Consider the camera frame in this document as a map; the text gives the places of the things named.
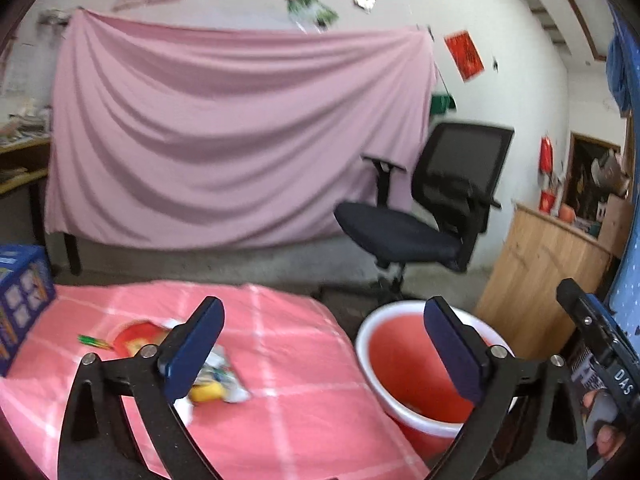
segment black office chair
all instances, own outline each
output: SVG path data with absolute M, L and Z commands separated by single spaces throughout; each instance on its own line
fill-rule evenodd
M 478 235 L 486 232 L 513 129 L 484 124 L 438 124 L 420 154 L 411 182 L 414 200 L 428 210 L 438 230 L 408 213 L 387 206 L 391 173 L 397 164 L 363 155 L 378 172 L 377 205 L 342 202 L 334 210 L 345 234 L 376 257 L 380 269 L 399 264 L 393 280 L 380 276 L 369 285 L 321 285 L 313 295 L 322 301 L 328 290 L 375 298 L 378 305 L 414 299 L 402 293 L 407 263 L 439 263 L 466 272 Z

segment hanging pink fabric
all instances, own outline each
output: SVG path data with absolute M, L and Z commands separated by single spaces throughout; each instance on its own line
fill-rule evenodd
M 79 10 L 54 83 L 46 228 L 156 249 L 338 232 L 361 153 L 413 167 L 435 83 L 418 30 L 236 32 Z M 392 204 L 408 208 L 409 177 Z

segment human hand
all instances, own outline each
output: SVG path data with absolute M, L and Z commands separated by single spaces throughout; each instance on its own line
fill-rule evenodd
M 591 407 L 597 393 L 598 390 L 593 390 L 582 398 L 582 403 L 584 404 L 585 408 L 589 409 Z M 620 449 L 620 446 L 622 446 L 624 441 L 624 433 L 621 433 L 613 426 L 603 426 L 602 428 L 600 428 L 598 437 L 596 439 L 598 453 L 601 457 L 604 458 L 604 460 L 610 460 Z

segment chair seat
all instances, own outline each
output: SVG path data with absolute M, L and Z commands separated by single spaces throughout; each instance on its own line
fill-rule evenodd
M 393 209 L 342 202 L 334 216 L 349 238 L 386 262 L 446 264 L 456 258 L 462 246 L 456 237 Z

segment red fire extinguisher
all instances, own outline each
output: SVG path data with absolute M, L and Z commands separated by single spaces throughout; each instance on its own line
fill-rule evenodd
M 540 142 L 540 163 L 538 164 L 540 173 L 550 174 L 554 170 L 554 148 L 551 145 L 549 136 L 542 137 Z

